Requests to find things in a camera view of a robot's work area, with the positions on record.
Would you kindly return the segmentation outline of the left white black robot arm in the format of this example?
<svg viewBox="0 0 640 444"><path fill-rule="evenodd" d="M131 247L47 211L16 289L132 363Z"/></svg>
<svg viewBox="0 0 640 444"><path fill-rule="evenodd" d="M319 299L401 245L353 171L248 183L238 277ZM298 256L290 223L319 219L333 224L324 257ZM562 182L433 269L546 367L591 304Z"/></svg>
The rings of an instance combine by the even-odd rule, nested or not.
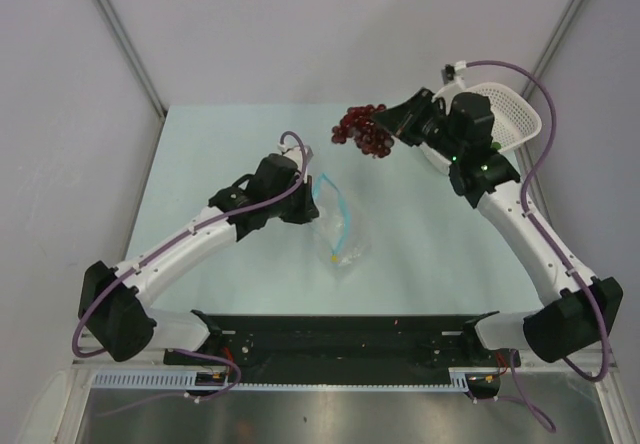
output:
<svg viewBox="0 0 640 444"><path fill-rule="evenodd" d="M152 305L204 259L269 220L296 225L318 218L307 166L307 146L283 148L263 158L252 174L218 191L185 227L159 245L114 267L98 261L84 274L76 336L88 330L99 352L123 362L149 346L183 348L197 362L221 351L219 329L204 313L159 311Z"/></svg>

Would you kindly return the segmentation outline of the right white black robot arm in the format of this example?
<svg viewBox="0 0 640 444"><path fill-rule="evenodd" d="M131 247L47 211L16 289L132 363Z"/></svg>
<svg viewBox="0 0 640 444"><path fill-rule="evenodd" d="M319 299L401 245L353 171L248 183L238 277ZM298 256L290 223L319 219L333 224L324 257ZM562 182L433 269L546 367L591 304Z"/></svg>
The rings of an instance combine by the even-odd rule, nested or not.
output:
<svg viewBox="0 0 640 444"><path fill-rule="evenodd" d="M613 278L598 278L573 256L538 215L521 176L495 135L513 119L490 92L439 95L422 88L408 101L377 111L373 122L409 146L423 145L449 162L455 193L464 197L500 233L529 275L540 310L494 313L478 318L461 340L463 357L484 365L497 349L530 350L554 363L596 342L607 341L623 290Z"/></svg>

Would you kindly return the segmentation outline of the clear zip top bag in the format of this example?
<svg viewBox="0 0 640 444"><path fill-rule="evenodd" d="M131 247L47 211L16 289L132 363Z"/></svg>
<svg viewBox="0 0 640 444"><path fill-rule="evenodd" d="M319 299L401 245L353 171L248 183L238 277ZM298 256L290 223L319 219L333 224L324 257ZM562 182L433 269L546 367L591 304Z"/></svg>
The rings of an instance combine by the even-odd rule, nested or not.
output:
<svg viewBox="0 0 640 444"><path fill-rule="evenodd" d="M369 254L370 226L355 195L328 174L314 179L311 196L319 211L309 224L316 254L334 279L344 280Z"/></svg>

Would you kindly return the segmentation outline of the dark purple fake grapes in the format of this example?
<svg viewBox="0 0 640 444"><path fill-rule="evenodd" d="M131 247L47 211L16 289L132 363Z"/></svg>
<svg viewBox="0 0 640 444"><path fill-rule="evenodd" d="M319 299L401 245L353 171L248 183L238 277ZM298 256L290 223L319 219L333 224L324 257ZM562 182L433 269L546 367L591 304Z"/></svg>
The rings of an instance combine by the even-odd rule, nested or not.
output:
<svg viewBox="0 0 640 444"><path fill-rule="evenodd" d="M374 123L372 117L386 110L385 104L349 107L331 129L331 142L344 145L352 141L365 156L383 159L391 154L395 141L391 134Z"/></svg>

